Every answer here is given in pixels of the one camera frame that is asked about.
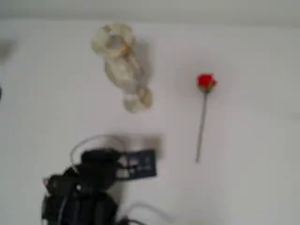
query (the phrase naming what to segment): black plastic object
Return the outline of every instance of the black plastic object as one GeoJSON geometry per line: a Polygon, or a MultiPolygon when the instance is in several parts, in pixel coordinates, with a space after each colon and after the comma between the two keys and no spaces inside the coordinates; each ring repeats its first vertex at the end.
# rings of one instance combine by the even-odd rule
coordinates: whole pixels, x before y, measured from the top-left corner
{"type": "Polygon", "coordinates": [[[117,180],[156,175],[154,150],[87,150],[81,155],[80,164],[45,180],[49,195],[44,199],[42,218],[56,225],[114,225],[117,205],[105,191],[117,180]],[[128,164],[121,164],[120,157],[128,164]],[[127,172],[126,177],[117,176],[121,170],[127,172]]]}
{"type": "MultiPolygon", "coordinates": [[[[56,225],[62,202],[63,197],[52,195],[46,198],[42,218],[47,219],[49,224],[56,225]]],[[[104,192],[98,192],[92,197],[78,195],[69,199],[61,224],[113,225],[117,209],[117,204],[104,192]]]]}
{"type": "Polygon", "coordinates": [[[138,180],[157,176],[155,150],[124,153],[128,162],[128,176],[117,177],[117,180],[138,180]]]}

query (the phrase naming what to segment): green stem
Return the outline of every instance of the green stem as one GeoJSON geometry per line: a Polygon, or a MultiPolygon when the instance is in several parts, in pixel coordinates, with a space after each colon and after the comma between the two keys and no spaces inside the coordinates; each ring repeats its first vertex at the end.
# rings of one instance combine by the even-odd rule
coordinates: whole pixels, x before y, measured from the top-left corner
{"type": "Polygon", "coordinates": [[[203,106],[202,106],[202,114],[201,114],[201,121],[200,121],[200,128],[199,128],[199,136],[198,136],[198,145],[197,145],[197,152],[196,152],[196,163],[200,160],[200,153],[201,153],[201,145],[204,133],[204,124],[205,124],[205,117],[206,117],[206,108],[207,108],[207,93],[204,94],[203,106]]]}

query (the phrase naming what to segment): white surface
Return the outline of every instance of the white surface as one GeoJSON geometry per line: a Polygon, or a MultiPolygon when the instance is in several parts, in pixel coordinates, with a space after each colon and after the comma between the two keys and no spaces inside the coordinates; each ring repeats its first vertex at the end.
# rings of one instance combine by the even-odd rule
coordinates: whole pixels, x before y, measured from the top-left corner
{"type": "Polygon", "coordinates": [[[1,0],[0,16],[300,26],[300,1],[1,0]]]}
{"type": "MultiPolygon", "coordinates": [[[[145,202],[179,225],[300,224],[300,30],[132,24],[154,105],[131,115],[90,49],[101,25],[0,22],[0,38],[17,43],[0,67],[1,224],[38,225],[41,179],[102,133],[161,139],[158,177],[126,183],[124,208],[145,202]],[[219,85],[196,165],[195,77],[205,71],[219,85]]],[[[132,216],[165,224],[144,210],[132,216]]]]}

